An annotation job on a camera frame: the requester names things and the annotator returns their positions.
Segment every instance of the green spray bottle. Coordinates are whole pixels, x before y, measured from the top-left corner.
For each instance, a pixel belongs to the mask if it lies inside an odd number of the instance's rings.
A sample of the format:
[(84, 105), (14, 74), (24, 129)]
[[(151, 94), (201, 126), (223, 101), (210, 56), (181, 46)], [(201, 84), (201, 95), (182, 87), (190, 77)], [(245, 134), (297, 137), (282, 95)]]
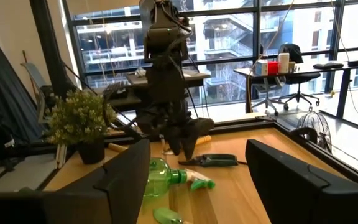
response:
[(144, 197), (158, 197), (168, 192), (173, 184), (183, 184), (192, 181), (191, 190), (200, 187), (212, 189), (215, 183), (208, 177), (193, 170), (171, 169), (167, 162), (161, 158), (151, 158), (149, 179), (147, 180)]

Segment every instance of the green plant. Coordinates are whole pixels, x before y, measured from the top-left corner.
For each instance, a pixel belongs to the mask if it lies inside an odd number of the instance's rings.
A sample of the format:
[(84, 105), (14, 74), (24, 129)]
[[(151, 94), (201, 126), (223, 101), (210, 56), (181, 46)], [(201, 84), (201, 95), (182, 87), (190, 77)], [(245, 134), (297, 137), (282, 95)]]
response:
[[(103, 98), (89, 91), (69, 91), (66, 101), (57, 98), (56, 105), (47, 114), (50, 116), (48, 142), (66, 146), (80, 142), (92, 143), (103, 137), (107, 126), (102, 112)], [(106, 110), (109, 121), (117, 117), (110, 105)]]

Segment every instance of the electric fan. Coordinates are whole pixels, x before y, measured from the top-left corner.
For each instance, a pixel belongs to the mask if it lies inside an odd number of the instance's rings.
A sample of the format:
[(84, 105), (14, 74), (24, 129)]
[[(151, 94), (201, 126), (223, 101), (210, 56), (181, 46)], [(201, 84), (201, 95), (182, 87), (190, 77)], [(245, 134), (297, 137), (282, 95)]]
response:
[[(329, 132), (327, 120), (323, 115), (314, 111), (303, 115), (296, 126), (296, 129), (301, 128), (314, 129), (317, 133), (317, 138), (313, 141), (315, 141), (318, 146), (331, 153), (331, 133)], [(309, 134), (302, 134), (301, 136), (311, 140)]]

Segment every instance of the white container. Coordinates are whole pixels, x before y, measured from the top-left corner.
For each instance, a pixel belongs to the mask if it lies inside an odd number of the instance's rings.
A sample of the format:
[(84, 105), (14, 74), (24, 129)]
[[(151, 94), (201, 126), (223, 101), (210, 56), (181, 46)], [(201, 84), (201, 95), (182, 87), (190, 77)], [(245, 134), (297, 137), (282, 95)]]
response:
[(278, 72), (288, 73), (290, 65), (290, 53), (279, 53), (278, 55)]
[(269, 63), (266, 60), (256, 61), (255, 66), (255, 75), (257, 76), (266, 76), (269, 69)]

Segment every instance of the black flower pot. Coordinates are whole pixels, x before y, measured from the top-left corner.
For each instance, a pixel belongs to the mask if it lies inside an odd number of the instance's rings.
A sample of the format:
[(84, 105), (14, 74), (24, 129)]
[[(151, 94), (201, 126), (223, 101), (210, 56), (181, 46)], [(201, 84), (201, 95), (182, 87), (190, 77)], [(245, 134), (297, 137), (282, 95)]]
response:
[(92, 143), (78, 143), (75, 149), (78, 150), (84, 164), (96, 164), (104, 159), (103, 138), (95, 139)]

